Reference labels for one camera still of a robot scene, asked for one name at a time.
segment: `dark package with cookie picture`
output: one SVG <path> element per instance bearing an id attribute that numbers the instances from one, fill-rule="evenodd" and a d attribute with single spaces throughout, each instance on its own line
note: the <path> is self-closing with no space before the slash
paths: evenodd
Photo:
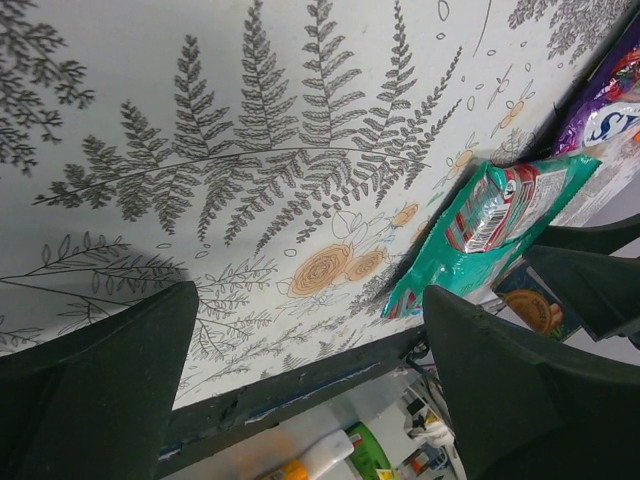
<path id="1" fill-rule="evenodd" d="M 545 337 L 564 342 L 581 327 L 577 315 L 565 307 L 524 259 L 496 280 L 493 291 L 531 330 Z"/>

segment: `snack bag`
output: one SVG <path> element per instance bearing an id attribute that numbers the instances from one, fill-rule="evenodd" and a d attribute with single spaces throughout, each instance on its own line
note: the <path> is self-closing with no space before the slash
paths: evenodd
<path id="1" fill-rule="evenodd" d="M 599 164 L 586 155 L 504 169 L 482 164 L 436 222 L 383 316 L 421 313 L 427 285 L 480 300 L 474 294 L 531 245 Z"/>
<path id="2" fill-rule="evenodd" d="M 640 129 L 640 15 L 569 110 L 554 152 L 592 147 L 630 129 Z"/>

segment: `teal candy wrapper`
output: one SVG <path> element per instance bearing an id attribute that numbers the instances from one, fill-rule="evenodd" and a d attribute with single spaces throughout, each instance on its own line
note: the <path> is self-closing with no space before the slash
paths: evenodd
<path id="1" fill-rule="evenodd" d="M 483 163 L 434 225 L 383 316 L 421 313 L 427 285 L 479 300 L 474 294 L 533 243 L 599 165 L 586 155 L 509 168 Z"/>

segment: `patterned tablecloth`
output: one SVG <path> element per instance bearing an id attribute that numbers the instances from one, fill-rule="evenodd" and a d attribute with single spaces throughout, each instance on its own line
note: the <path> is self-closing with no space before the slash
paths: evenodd
<path id="1" fill-rule="evenodd" d="M 419 324 L 372 298 L 632 3 L 0 0 L 0 352 L 193 279 L 180 407 Z"/>

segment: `purple snack package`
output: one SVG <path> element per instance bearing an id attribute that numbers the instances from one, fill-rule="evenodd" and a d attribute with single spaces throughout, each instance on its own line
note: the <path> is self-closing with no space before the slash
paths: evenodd
<path id="1" fill-rule="evenodd" d="M 640 15 L 589 79 L 567 118 L 554 155 L 640 127 Z"/>

